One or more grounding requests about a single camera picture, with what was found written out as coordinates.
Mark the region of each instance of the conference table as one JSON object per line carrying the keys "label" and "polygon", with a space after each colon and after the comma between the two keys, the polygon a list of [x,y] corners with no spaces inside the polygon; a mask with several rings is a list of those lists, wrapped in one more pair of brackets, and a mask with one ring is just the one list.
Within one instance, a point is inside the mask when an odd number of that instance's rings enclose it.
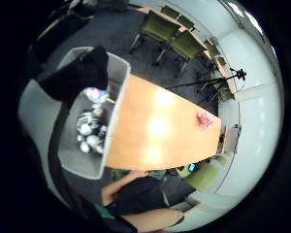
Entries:
{"label": "conference table", "polygon": [[112,135],[106,166],[160,170],[215,155],[221,119],[206,127],[197,118],[205,109],[173,92],[130,75]]}

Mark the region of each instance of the pink object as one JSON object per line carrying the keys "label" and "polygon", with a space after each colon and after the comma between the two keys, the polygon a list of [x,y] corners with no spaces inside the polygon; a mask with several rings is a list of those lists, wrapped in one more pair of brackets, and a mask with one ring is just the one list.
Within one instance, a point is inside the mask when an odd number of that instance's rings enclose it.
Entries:
{"label": "pink object", "polygon": [[197,118],[206,127],[209,127],[209,126],[213,125],[214,120],[215,120],[215,116],[214,115],[208,114],[206,112],[197,113]]}

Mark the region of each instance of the green chair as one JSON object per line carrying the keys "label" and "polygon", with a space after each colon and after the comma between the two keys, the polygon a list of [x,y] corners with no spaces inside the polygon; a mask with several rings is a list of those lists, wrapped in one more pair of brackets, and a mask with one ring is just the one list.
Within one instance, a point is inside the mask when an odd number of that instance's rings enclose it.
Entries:
{"label": "green chair", "polygon": [[184,181],[203,192],[212,184],[217,174],[218,168],[211,163],[202,162],[199,169],[192,173],[187,179],[184,179]]}
{"label": "green chair", "polygon": [[224,151],[224,154],[233,157],[235,154],[233,151]]}
{"label": "green chair", "polygon": [[166,16],[172,17],[174,19],[176,19],[180,15],[179,12],[175,11],[174,9],[172,9],[166,5],[164,7],[162,7],[161,13],[165,14]]}
{"label": "green chair", "polygon": [[164,48],[161,53],[157,56],[156,60],[153,62],[153,65],[157,65],[160,58],[163,56],[164,52],[167,49],[168,44],[170,43],[172,37],[176,34],[180,25],[170,22],[162,16],[156,14],[154,11],[150,10],[145,16],[145,20],[141,25],[140,32],[137,34],[129,53],[133,53],[134,49],[137,46],[138,41],[144,40],[145,37],[149,37],[161,44],[164,44]]}
{"label": "green chair", "polygon": [[215,97],[219,97],[222,102],[235,99],[227,83],[214,83],[212,86],[215,92],[208,97],[208,100],[214,100]]}
{"label": "green chair", "polygon": [[214,159],[221,163],[223,166],[225,166],[228,163],[227,158],[224,157],[223,155],[217,155]]}
{"label": "green chair", "polygon": [[224,59],[224,57],[220,56],[220,57],[217,57],[216,60],[222,65],[224,66],[226,64],[226,61]]}
{"label": "green chair", "polygon": [[189,20],[187,17],[185,16],[180,16],[177,21],[182,24],[183,26],[185,26],[188,30],[190,31],[194,31],[195,27],[194,27],[194,22],[192,22],[191,20]]}
{"label": "green chair", "polygon": [[183,31],[179,36],[175,37],[170,43],[170,48],[184,60],[177,77],[183,73],[185,67],[192,59],[206,50],[188,30]]}
{"label": "green chair", "polygon": [[215,57],[221,54],[220,51],[216,48],[216,45],[211,44],[209,41],[205,41],[204,44],[207,47],[207,50],[210,52],[211,57]]}

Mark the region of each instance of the gray carpet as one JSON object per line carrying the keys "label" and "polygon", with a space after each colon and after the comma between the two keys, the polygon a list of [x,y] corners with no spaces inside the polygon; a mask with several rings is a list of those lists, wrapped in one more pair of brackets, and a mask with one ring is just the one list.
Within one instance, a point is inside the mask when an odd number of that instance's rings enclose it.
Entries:
{"label": "gray carpet", "polygon": [[[196,82],[198,81],[197,72],[205,74],[204,78],[206,79],[209,77],[209,71],[205,68],[205,61],[203,57],[199,57],[187,66],[182,77],[176,79],[178,63],[175,61],[176,55],[171,50],[165,53],[158,67],[151,66],[151,62],[159,53],[159,45],[150,39],[146,39],[133,54],[129,54],[129,48],[138,33],[144,17],[145,15],[134,10],[123,13],[110,11],[95,13],[94,19],[80,31],[67,38],[51,54],[48,61],[44,64],[45,72],[39,79],[52,73],[61,58],[71,48],[95,47],[97,45],[102,45],[107,51],[127,60],[132,66],[132,74],[163,87]],[[196,93],[198,88],[200,86],[179,87],[170,90],[197,104],[209,94],[208,92]],[[206,102],[200,106],[217,116],[217,104],[215,101]],[[83,179],[67,171],[65,171],[65,176],[70,186],[74,187],[80,194],[92,202],[95,201],[94,193],[97,194],[97,190],[100,189],[101,185],[103,183],[106,184],[111,178],[109,170],[104,174],[102,182]],[[186,195],[195,190],[178,177],[169,177],[163,183],[163,188],[171,205],[181,202]]]}

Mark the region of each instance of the man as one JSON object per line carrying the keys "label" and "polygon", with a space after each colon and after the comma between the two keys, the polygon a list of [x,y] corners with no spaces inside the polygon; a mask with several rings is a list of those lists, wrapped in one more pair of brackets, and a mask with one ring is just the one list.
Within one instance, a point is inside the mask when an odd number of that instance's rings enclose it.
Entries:
{"label": "man", "polygon": [[183,221],[183,212],[168,208],[160,181],[148,171],[132,170],[102,188],[102,202],[112,215],[121,216],[138,232],[163,229]]}

